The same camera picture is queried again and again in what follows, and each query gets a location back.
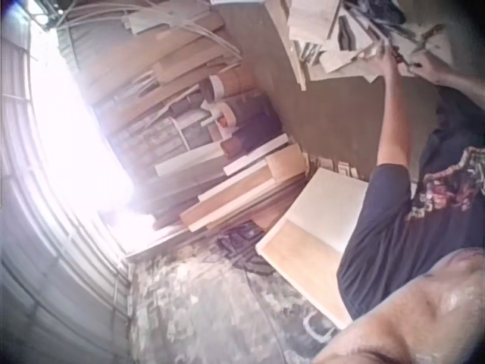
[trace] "black t-shirt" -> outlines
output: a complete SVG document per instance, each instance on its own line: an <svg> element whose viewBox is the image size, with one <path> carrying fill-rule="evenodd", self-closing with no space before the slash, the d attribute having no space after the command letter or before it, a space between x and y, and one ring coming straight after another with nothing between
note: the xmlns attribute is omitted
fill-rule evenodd
<svg viewBox="0 0 485 364"><path fill-rule="evenodd" d="M483 135L438 135L411 199L408 170L376 167L337 278L353 319L457 249L483 247Z"/></svg>

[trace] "graphic print on shirt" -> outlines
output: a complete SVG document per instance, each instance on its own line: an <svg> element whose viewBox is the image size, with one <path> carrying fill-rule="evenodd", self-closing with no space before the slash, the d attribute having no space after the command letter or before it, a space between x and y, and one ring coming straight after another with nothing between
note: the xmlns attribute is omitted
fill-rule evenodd
<svg viewBox="0 0 485 364"><path fill-rule="evenodd" d="M485 148L469 146L457 165L424 175L407 219L423 218L447 206L465 211L478 193L485 195Z"/></svg>

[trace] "wall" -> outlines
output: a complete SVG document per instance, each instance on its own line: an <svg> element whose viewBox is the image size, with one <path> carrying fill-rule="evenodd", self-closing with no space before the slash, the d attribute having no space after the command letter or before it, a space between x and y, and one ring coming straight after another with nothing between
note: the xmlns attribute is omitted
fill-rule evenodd
<svg viewBox="0 0 485 364"><path fill-rule="evenodd" d="M2 359L133 362L124 252L52 189L29 89L29 21L2 19Z"/></svg>

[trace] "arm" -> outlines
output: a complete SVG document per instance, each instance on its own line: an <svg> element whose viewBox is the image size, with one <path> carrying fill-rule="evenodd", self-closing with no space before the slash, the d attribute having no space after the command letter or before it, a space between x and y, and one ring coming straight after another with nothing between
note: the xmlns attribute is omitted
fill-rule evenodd
<svg viewBox="0 0 485 364"><path fill-rule="evenodd" d="M378 60L386 83L384 119L380 132L377 165L409 166L410 136L402 94L402 76L388 48Z"/></svg>
<svg viewBox="0 0 485 364"><path fill-rule="evenodd" d="M414 55L412 61L421 66L410 67L412 73L435 85L457 89L485 109L485 81L459 74L429 52Z"/></svg>

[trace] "person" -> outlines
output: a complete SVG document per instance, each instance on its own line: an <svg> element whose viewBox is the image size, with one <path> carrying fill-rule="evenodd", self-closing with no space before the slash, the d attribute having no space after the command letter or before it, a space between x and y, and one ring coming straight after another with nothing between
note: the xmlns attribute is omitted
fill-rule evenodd
<svg viewBox="0 0 485 364"><path fill-rule="evenodd" d="M485 83L414 56L410 71L437 85L441 102L411 198L402 77L392 49L377 63L377 167L337 272L355 321L314 363L464 362L485 330Z"/></svg>

